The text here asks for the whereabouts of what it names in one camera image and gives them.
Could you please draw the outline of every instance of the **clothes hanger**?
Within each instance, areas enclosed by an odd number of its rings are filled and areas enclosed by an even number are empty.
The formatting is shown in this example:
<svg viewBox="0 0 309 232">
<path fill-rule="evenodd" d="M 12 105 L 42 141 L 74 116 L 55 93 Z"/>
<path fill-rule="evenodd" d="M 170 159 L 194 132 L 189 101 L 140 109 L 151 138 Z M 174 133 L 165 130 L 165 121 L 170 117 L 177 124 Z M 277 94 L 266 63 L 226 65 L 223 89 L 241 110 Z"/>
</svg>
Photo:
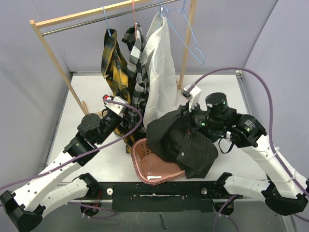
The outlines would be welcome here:
<svg viewBox="0 0 309 232">
<path fill-rule="evenodd" d="M 134 26 L 135 26 L 135 40 L 137 40 L 137 26 L 136 26 L 136 18 L 135 18 L 134 0 L 132 0 L 132 6 L 133 6 L 133 18 L 134 18 Z"/>
<path fill-rule="evenodd" d="M 189 22 L 189 20 L 188 20 L 188 18 L 185 16 L 185 3 L 186 3 L 186 0 L 183 0 L 183 8 L 181 9 L 181 10 L 179 10 L 179 9 L 171 9 L 171 10 L 169 10 L 168 8 L 166 8 L 166 7 L 160 7 L 160 14 L 162 14 L 165 18 L 166 18 L 166 16 L 165 16 L 165 14 L 164 14 L 164 10 L 166 10 L 167 11 L 167 13 L 169 13 L 169 12 L 171 12 L 171 11 L 178 11 L 179 13 L 181 13 L 183 16 L 184 16 L 184 18 L 185 18 L 185 20 L 188 22 L 188 24 L 189 24 L 189 27 L 190 27 L 190 30 L 191 30 L 191 33 L 192 33 L 192 36 L 193 36 L 193 39 L 194 39 L 194 42 L 195 42 L 195 48 L 196 48 L 196 50 L 201 54 L 201 56 L 202 56 L 202 61 L 201 60 L 199 60 L 197 57 L 196 57 L 196 55 L 191 51 L 191 49 L 185 44 L 185 42 L 183 41 L 183 39 L 181 38 L 181 36 L 178 34 L 178 32 L 176 31 L 176 29 L 173 27 L 173 25 L 170 23 L 170 21 L 167 19 L 167 22 L 169 23 L 169 25 L 172 27 L 172 29 L 174 30 L 174 32 L 178 35 L 178 37 L 179 37 L 179 39 L 182 41 L 182 43 L 186 46 L 186 48 L 189 50 L 189 52 L 194 56 L 194 58 L 201 64 L 201 65 L 203 65 L 204 63 L 205 63 L 205 59 L 204 59 L 204 56 L 203 56 L 203 53 L 202 53 L 202 51 L 197 47 L 197 40 L 196 40 L 196 38 L 195 38 L 195 35 L 194 35 L 194 33 L 193 33 L 193 30 L 192 30 L 192 27 L 191 27 L 191 24 L 190 24 L 190 22 Z"/>
<path fill-rule="evenodd" d="M 160 2 L 159 2 L 159 7 L 160 7 L 160 11 L 159 11 L 159 13 L 160 13 L 160 19 L 159 19 L 158 29 L 160 28 L 161 22 L 162 22 L 162 7 L 161 7 L 161 0 L 160 0 Z"/>
<path fill-rule="evenodd" d="M 104 8 L 103 5 L 102 5 L 102 8 L 103 8 L 104 16 L 105 16 L 105 21 L 106 21 L 106 24 L 107 24 L 108 35 L 111 36 L 112 34 L 111 34 L 110 26 L 108 25 L 107 15 L 106 15 L 105 8 Z"/>
</svg>

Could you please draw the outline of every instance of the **white shirt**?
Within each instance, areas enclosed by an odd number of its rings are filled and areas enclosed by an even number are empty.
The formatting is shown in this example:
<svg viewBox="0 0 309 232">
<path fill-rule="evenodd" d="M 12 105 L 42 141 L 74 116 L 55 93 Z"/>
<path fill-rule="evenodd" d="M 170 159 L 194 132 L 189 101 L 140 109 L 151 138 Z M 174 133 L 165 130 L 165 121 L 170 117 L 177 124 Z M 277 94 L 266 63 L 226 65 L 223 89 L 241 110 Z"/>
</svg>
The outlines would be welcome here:
<svg viewBox="0 0 309 232">
<path fill-rule="evenodd" d="M 149 78 L 149 97 L 144 113 L 144 127 L 176 109 L 177 84 L 170 50 L 169 26 L 158 13 L 147 32 L 146 46 L 141 55 Z"/>
</svg>

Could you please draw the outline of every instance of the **plaid shirt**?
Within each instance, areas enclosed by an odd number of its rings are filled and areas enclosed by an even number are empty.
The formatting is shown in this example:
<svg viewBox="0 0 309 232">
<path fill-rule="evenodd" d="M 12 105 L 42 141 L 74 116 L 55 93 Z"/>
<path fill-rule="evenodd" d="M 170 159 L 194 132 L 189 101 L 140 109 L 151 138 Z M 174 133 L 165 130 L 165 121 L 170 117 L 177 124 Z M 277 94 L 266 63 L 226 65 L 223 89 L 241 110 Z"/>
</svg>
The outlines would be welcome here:
<svg viewBox="0 0 309 232">
<path fill-rule="evenodd" d="M 131 105 L 144 115 L 149 96 L 149 81 L 146 67 L 141 64 L 141 54 L 145 47 L 145 39 L 141 31 L 141 24 L 137 23 L 136 28 L 137 39 L 135 37 L 135 27 L 131 27 L 126 31 L 122 38 L 122 42 L 127 44 L 131 53 L 126 67 L 126 73 L 130 79 L 136 81 Z M 138 119 L 137 113 L 130 112 L 130 118 L 135 122 L 132 124 L 132 127 L 134 127 Z M 143 124 L 140 125 L 136 136 L 138 139 L 146 137 L 146 129 Z"/>
<path fill-rule="evenodd" d="M 106 79 L 110 88 L 112 89 L 114 96 L 120 96 L 127 100 L 129 104 L 132 102 L 133 90 L 135 86 L 135 80 L 128 78 L 126 70 L 126 60 L 123 57 L 119 44 L 117 42 L 117 31 L 110 29 L 111 36 L 106 31 L 104 37 L 104 50 L 102 55 L 101 72 Z M 124 119 L 121 125 L 114 131 L 115 134 L 123 136 L 130 131 L 130 125 L 128 123 L 129 113 L 128 110 L 124 115 Z M 135 135 L 132 134 L 124 139 L 126 143 L 127 153 L 131 152 L 131 147 L 136 141 Z"/>
</svg>

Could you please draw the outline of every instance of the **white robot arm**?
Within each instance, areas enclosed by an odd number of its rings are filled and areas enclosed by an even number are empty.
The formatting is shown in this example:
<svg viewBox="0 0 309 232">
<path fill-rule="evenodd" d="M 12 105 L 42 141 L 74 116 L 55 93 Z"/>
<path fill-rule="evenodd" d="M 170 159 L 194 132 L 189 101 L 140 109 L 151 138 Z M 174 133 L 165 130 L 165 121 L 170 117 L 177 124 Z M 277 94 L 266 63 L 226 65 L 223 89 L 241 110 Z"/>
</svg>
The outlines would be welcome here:
<svg viewBox="0 0 309 232">
<path fill-rule="evenodd" d="M 186 92 L 188 88 L 184 88 L 183 95 L 189 100 L 187 113 L 191 127 L 212 142 L 218 139 L 232 142 L 257 162 L 268 176 L 268 180 L 251 180 L 224 173 L 216 185 L 223 187 L 228 194 L 264 201 L 269 208 L 284 216 L 302 212 L 308 203 L 303 190 L 309 190 L 309 181 L 290 165 L 278 149 L 276 154 L 272 152 L 266 130 L 257 119 L 237 114 L 235 109 L 228 107 L 223 93 L 209 95 L 206 98 L 207 111 L 202 111 L 198 105 L 201 90 L 195 86 Z M 278 159 L 282 160 L 292 177 Z"/>
<path fill-rule="evenodd" d="M 120 97 L 115 97 L 113 100 L 127 103 Z M 108 103 L 105 107 L 108 113 L 103 119 L 100 119 L 97 114 L 88 114 L 83 117 L 76 136 L 59 156 L 40 173 L 49 172 L 50 174 L 31 180 L 14 192 L 5 191 L 1 194 L 0 200 L 3 208 L 20 232 L 32 231 L 47 214 L 74 199 L 97 198 L 98 182 L 89 173 L 80 175 L 68 185 L 55 188 L 68 175 L 86 165 L 99 151 L 71 162 L 58 170 L 52 170 L 72 158 L 96 149 L 95 144 L 103 143 L 122 122 L 124 106 Z"/>
</svg>

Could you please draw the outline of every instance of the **clothes rack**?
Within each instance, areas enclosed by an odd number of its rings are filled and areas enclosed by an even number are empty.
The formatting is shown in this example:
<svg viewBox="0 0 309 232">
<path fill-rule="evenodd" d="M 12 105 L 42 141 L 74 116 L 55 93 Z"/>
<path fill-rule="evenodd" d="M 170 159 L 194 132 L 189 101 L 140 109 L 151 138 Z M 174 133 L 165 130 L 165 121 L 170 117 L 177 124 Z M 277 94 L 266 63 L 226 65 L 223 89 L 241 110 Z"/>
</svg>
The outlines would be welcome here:
<svg viewBox="0 0 309 232">
<path fill-rule="evenodd" d="M 151 1 L 151 0 L 134 0 L 134 4 L 141 4 L 141 3 L 148 2 L 148 1 Z M 178 0 L 163 1 L 163 2 L 161 2 L 161 5 L 162 4 L 168 4 L 168 3 L 171 3 L 171 2 L 174 2 L 174 1 L 178 1 Z M 138 8 L 135 11 L 141 11 L 141 10 L 149 9 L 149 8 L 156 7 L 156 6 L 159 6 L 159 5 L 160 5 L 159 3 L 156 3 L 156 4 L 149 5 L 149 6 Z M 132 6 L 132 0 L 127 0 L 127 1 L 120 2 L 120 3 L 115 3 L 115 4 L 112 4 L 112 5 L 105 6 L 104 8 L 105 8 L 106 12 L 110 12 L 110 11 L 122 9 L 122 8 L 125 8 L 125 7 L 128 7 L 128 6 Z M 189 15 L 189 22 L 190 22 L 191 25 L 193 24 L 193 21 L 194 21 L 196 6 L 197 6 L 197 0 L 191 0 L 190 15 Z M 58 24 L 65 23 L 65 22 L 70 22 L 70 21 L 73 21 L 73 20 L 76 20 L 76 19 L 86 18 L 88 16 L 102 14 L 103 8 L 99 7 L 99 8 L 95 8 L 95 9 L 92 9 L 92 10 L 83 11 L 83 12 L 79 12 L 79 13 L 75 13 L 75 14 L 70 14 L 70 15 L 66 15 L 66 16 L 62 16 L 62 17 L 58 17 L 58 18 L 54 18 L 54 19 L 49 19 L 49 20 L 45 20 L 45 21 L 37 22 L 37 23 L 34 22 L 34 20 L 30 20 L 30 25 L 32 26 L 34 32 L 38 36 L 43 47 L 47 51 L 52 62 L 54 63 L 55 67 L 57 68 L 61 77 L 64 79 L 64 81 L 65 81 L 66 85 L 68 86 L 70 92 L 72 93 L 73 97 L 75 98 L 76 102 L 78 103 L 79 107 L 81 108 L 81 110 L 83 111 L 83 113 L 85 115 L 88 114 L 88 110 L 86 108 L 85 102 L 81 102 L 80 99 L 78 98 L 74 88 L 72 87 L 72 85 L 69 81 L 70 77 L 68 77 L 65 74 L 65 72 L 63 71 L 63 69 L 61 68 L 58 60 L 56 59 L 52 49 L 48 45 L 44 36 L 49 35 L 49 34 L 53 34 L 53 33 L 57 33 L 57 32 L 60 32 L 60 31 L 64 31 L 64 30 L 68 30 L 68 29 L 72 29 L 72 28 L 76 28 L 76 27 L 81 27 L 81 26 L 96 23 L 96 22 L 100 22 L 100 21 L 103 21 L 103 20 L 106 20 L 106 19 L 109 19 L 109 18 L 119 17 L 119 16 L 126 15 L 126 14 L 129 14 L 129 13 L 132 13 L 132 12 L 133 11 L 126 11 L 126 12 L 123 12 L 123 13 L 108 16 L 107 18 L 105 18 L 105 17 L 98 18 L 98 19 L 95 19 L 95 20 L 86 21 L 86 22 L 83 22 L 83 23 L 75 24 L 75 25 L 72 25 L 72 26 L 56 29 L 56 30 L 53 30 L 53 31 L 45 32 L 45 33 L 41 33 L 40 29 L 45 28 L 45 27 L 49 27 L 49 26 L 58 25 Z M 189 46 L 190 40 L 191 40 L 191 30 L 190 30 L 190 26 L 188 25 L 187 33 L 186 33 L 186 40 L 185 40 L 187 46 Z M 188 58 L 188 49 L 185 47 L 184 52 L 183 52 L 183 61 L 182 61 L 182 69 L 181 69 L 180 79 L 179 79 L 179 81 L 176 80 L 177 81 L 177 87 L 181 88 L 181 89 L 183 88 L 183 77 L 184 77 L 184 73 L 185 73 L 187 58 Z"/>
</svg>

